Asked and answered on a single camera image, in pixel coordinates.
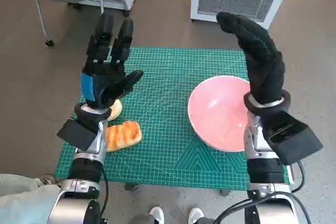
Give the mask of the right robot hand black glove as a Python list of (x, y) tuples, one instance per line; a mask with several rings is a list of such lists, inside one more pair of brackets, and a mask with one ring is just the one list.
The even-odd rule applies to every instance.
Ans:
[(279, 101), (282, 98), (285, 64), (268, 30), (241, 15), (220, 12), (216, 19), (222, 31), (236, 36), (239, 47), (245, 53), (253, 98), (259, 104)]

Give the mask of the left robot hand blue tape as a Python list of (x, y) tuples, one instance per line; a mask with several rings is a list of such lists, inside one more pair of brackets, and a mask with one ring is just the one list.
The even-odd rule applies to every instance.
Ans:
[(131, 52), (133, 20), (126, 18), (118, 36), (112, 39), (113, 16), (101, 14), (87, 48), (87, 60), (81, 73), (81, 93), (94, 109), (111, 107), (115, 100), (127, 95), (141, 79), (142, 70), (129, 74), (124, 63)]

